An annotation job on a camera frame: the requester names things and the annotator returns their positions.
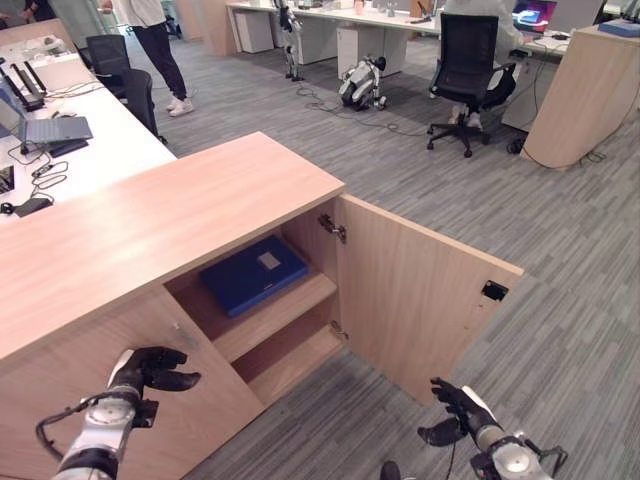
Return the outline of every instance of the gray carpet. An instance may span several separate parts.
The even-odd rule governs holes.
[[[640,120],[629,120],[564,173],[506,153],[519,133],[502,109],[483,115],[493,133],[470,159],[459,143],[426,151],[430,121],[450,104],[430,100],[437,42],[410,42],[404,71],[384,81],[390,106],[348,114],[390,122],[406,137],[312,111],[283,78],[280,52],[213,58],[173,41],[197,110],[171,119],[169,93],[151,71],[160,132],[183,156],[261,130],[348,184],[351,193],[525,269],[518,288],[460,362],[451,380],[493,407],[505,428],[570,458],[558,478],[640,475]],[[335,60],[308,66],[307,82],[336,106]],[[344,351],[197,467],[188,480],[377,479],[385,459],[405,476],[444,479],[450,449],[426,447],[415,430],[445,418],[421,407]],[[471,440],[458,446],[452,479],[473,478]]]

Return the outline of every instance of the laptop screen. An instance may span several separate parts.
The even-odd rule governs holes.
[[[18,133],[14,130],[20,125],[20,118],[20,115],[13,107],[0,96],[0,125],[17,136]]]
[[[513,8],[513,25],[522,32],[544,33],[556,8],[556,2],[518,0]]]

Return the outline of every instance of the person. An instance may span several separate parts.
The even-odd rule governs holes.
[[[517,49],[524,43],[527,43],[532,37],[524,37],[513,26],[513,16],[511,10],[506,6],[505,0],[447,0],[444,5],[444,12],[453,15],[489,15],[498,17],[498,35],[496,38],[496,51],[494,60],[498,65],[508,62],[509,53]],[[498,73],[501,75],[497,85],[487,92],[487,98],[482,105],[484,108],[501,105],[513,93],[516,88],[516,82],[512,75]],[[451,119],[449,123],[457,123],[458,116],[466,109],[464,104],[456,104],[451,109]],[[477,127],[482,130],[480,122],[479,106],[471,108],[467,126]]]
[[[56,14],[49,5],[49,0],[25,0],[24,11],[20,14],[27,23],[35,20],[42,22],[56,18]]]
[[[140,45],[173,94],[169,115],[178,117],[194,110],[176,61],[171,55],[169,35],[160,0],[102,0],[102,13],[114,9],[118,19],[129,24]]]

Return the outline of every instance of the blue binder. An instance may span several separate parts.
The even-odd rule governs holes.
[[[235,317],[308,273],[309,267],[272,235],[203,270],[200,279]]]

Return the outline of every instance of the white sneaker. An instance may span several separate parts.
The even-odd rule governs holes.
[[[458,123],[458,117],[461,114],[465,114],[467,112],[467,106],[464,103],[456,103],[453,107],[451,107],[451,118],[449,118],[449,123],[456,124]]]
[[[195,107],[191,103],[191,99],[185,98],[183,101],[178,100],[178,106],[169,112],[172,117],[179,117],[185,113],[193,112]]]
[[[173,97],[171,99],[171,103],[167,105],[167,112],[170,112],[171,110],[176,108],[178,105],[180,105],[180,100],[178,100],[176,97]]]
[[[476,127],[482,131],[482,123],[480,122],[480,114],[478,112],[472,112],[467,120],[467,127]]]

